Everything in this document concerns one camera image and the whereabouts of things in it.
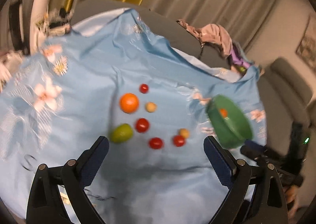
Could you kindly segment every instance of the orange fruit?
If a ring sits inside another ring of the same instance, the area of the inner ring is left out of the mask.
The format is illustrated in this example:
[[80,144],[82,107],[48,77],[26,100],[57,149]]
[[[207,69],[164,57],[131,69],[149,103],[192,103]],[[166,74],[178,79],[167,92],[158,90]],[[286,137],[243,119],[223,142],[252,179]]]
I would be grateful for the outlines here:
[[133,113],[136,112],[139,107],[139,100],[134,94],[127,93],[121,97],[119,105],[123,112]]
[[227,116],[228,116],[227,110],[221,108],[221,109],[219,109],[219,112],[221,113],[221,115],[223,116],[223,118],[227,118]]

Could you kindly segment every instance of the green container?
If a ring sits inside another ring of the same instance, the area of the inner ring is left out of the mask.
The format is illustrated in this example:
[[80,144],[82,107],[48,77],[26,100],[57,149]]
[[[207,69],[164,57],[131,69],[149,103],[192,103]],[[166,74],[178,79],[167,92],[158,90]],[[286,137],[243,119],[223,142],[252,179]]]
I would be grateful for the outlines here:
[[[220,109],[227,111],[226,118],[222,116]],[[207,105],[206,113],[223,148],[237,148],[243,145],[245,140],[252,140],[252,129],[248,119],[229,98],[217,95]]]

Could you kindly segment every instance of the green lime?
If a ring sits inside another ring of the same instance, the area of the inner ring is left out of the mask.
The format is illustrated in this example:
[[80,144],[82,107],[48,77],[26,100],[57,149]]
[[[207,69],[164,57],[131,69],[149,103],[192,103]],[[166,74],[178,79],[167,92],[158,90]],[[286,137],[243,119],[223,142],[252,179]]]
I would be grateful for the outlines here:
[[131,139],[133,136],[133,129],[127,123],[119,125],[112,131],[110,138],[113,143],[123,143]]

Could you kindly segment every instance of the beige ball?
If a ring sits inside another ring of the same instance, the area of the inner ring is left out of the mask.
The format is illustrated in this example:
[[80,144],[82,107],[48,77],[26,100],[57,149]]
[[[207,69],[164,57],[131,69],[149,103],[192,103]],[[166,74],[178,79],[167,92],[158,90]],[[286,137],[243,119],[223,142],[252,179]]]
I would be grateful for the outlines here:
[[190,131],[186,128],[181,128],[178,133],[180,136],[183,136],[185,139],[190,137]]
[[153,102],[149,102],[146,104],[146,111],[149,113],[153,113],[157,110],[157,105]]

